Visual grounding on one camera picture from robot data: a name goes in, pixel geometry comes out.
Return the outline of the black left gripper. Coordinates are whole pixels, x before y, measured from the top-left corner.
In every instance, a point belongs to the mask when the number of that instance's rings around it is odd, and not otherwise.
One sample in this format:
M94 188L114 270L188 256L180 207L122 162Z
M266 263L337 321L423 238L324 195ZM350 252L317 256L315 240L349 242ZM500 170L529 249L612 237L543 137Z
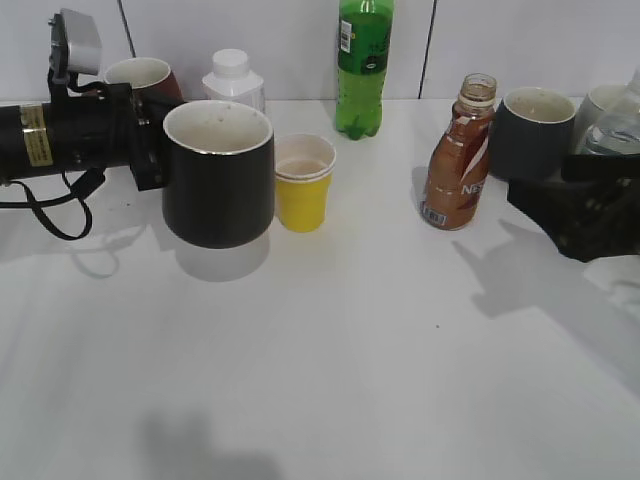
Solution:
M140 191L163 188L167 169L163 121L184 103L179 87L171 82L143 88L129 83L105 87L112 117L102 164L128 167Z

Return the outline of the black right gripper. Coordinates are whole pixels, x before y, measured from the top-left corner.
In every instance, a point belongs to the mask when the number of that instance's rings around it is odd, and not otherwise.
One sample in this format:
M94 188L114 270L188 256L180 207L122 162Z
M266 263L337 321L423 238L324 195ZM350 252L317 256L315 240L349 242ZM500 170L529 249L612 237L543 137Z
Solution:
M583 263L639 253L639 156L565 156L559 182L509 181L507 200L563 256Z

